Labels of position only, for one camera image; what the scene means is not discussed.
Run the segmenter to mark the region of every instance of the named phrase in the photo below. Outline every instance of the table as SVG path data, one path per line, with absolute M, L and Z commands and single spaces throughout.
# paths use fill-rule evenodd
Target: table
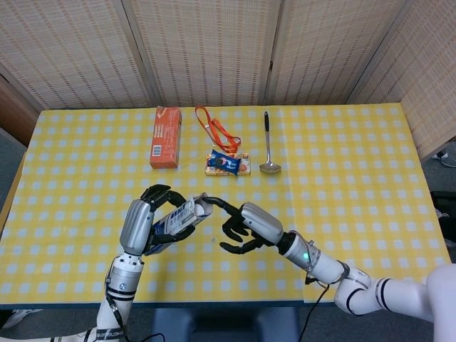
M 278 175 L 264 175 L 263 113 L 271 119 Z M 46 110 L 26 153 L 0 241 L 0 304 L 91 304 L 119 252 L 130 202 L 155 183 L 184 196 L 208 192 L 232 204 L 250 200 L 331 256 L 371 276 L 424 281 L 448 263 L 420 161 L 400 104 L 210 108 L 242 137 L 252 174 L 207 177 L 212 146 L 193 108 L 182 108 L 180 163 L 148 163 L 155 109 Z M 171 207 L 162 207 L 156 217 Z M 218 243 L 220 210 L 188 239 L 145 257 L 136 303 L 302 303 L 318 285 L 263 247 L 232 255 Z

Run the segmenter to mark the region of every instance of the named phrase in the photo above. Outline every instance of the robot finger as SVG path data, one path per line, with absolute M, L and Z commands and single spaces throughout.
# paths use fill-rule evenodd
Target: robot finger
M 248 227 L 244 226 L 243 224 L 240 224 L 239 226 L 232 227 L 232 229 L 237 233 L 244 235 L 245 237 L 249 236 L 249 232 L 246 230 Z
M 249 233 L 245 230 L 246 226 L 242 224 L 242 221 L 239 220 L 237 217 L 230 217 L 223 225 L 222 230 L 223 232 L 234 241 L 242 242 L 242 238 L 236 235 L 234 232 L 240 235 L 248 236 Z
M 262 242 L 259 240 L 251 240 L 247 242 L 246 244 L 243 244 L 242 246 L 232 246 L 231 244 L 228 244 L 226 242 L 220 242 L 219 244 L 221 248 L 223 248 L 225 251 L 233 254 L 245 254 L 247 252 L 253 251 L 256 248 L 259 248 L 263 245 Z
M 215 204 L 233 217 L 242 217 L 241 210 L 233 207 L 230 203 L 218 197 L 203 197 L 203 201 L 209 204 Z
M 169 190 L 168 191 L 168 202 L 175 207 L 180 207 L 183 205 L 186 201 L 185 198 L 176 191 Z
M 231 227 L 227 227 L 227 226 L 223 225 L 222 230 L 225 233 L 225 235 L 227 235 L 230 239 L 237 241 L 237 242 L 242 242 L 242 238 L 239 235 L 235 234 L 232 231 Z
M 155 184 L 152 187 L 148 187 L 141 195 L 142 200 L 155 200 L 158 197 L 163 196 L 166 191 L 171 189 L 168 185 Z
M 169 244 L 171 242 L 178 242 L 182 241 L 183 239 L 188 238 L 192 233 L 195 231 L 195 227 L 190 225 L 181 232 L 177 233 L 176 235 L 171 235 L 171 234 L 160 234 L 160 235 L 155 235 L 152 238 L 152 242 L 150 245 L 156 245 L 156 244 Z
M 174 235 L 175 242 L 182 241 L 182 240 L 188 238 L 190 235 L 192 235 L 192 233 L 194 231 L 195 231 L 195 226 L 192 226 L 192 225 L 188 226 L 187 228 L 185 228 L 181 232 L 179 232 L 176 235 Z

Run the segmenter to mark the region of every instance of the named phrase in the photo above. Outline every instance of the orange cardboard box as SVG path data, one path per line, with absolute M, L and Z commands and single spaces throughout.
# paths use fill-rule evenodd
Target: orange cardboard box
M 182 115 L 179 107 L 157 107 L 150 149 L 150 166 L 153 169 L 177 167 L 181 123 Z

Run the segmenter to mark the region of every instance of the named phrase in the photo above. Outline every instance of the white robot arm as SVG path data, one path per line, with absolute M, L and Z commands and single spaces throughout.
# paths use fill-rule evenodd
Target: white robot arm
M 195 226 L 212 212 L 212 205 L 202 201 L 206 194 L 186 201 L 167 185 L 148 188 L 128 209 L 120 235 L 123 253 L 114 258 L 105 278 L 105 298 L 97 315 L 96 328 L 71 336 L 34 338 L 23 342 L 118 342 L 125 338 L 125 324 L 135 298 L 144 262 L 142 255 L 158 254 L 167 245 L 186 239 Z M 152 224 L 155 210 L 169 202 L 176 210 Z M 15 341 L 0 337 L 0 342 Z
M 238 235 L 253 240 L 239 247 L 221 242 L 228 252 L 243 254 L 263 245 L 276 246 L 279 253 L 325 284 L 336 284 L 334 299 L 343 311 L 361 316 L 380 309 L 434 322 L 434 341 L 455 341 L 456 264 L 441 266 L 427 278 L 427 285 L 390 278 L 371 279 L 360 269 L 350 268 L 306 241 L 298 232 L 284 232 L 281 222 L 257 205 L 247 202 L 239 209 L 217 197 L 205 197 L 231 215 L 224 233 L 242 242 Z

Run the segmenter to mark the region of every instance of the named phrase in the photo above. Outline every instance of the snack package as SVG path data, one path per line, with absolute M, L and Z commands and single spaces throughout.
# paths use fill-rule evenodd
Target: snack package
M 150 149 L 150 166 L 152 169 L 177 167 L 181 122 L 182 116 L 179 107 L 157 107 Z
M 218 167 L 211 166 L 209 161 L 212 155 L 206 155 L 206 176 L 230 176 L 234 173 L 219 169 Z M 250 154 L 249 153 L 227 153 L 226 156 L 240 160 L 238 176 L 250 175 Z
M 241 165 L 241 160 L 239 158 L 233 158 L 223 153 L 212 150 L 212 154 L 207 161 L 207 165 L 216 167 L 227 172 L 232 173 L 237 176 L 239 171 L 239 166 Z

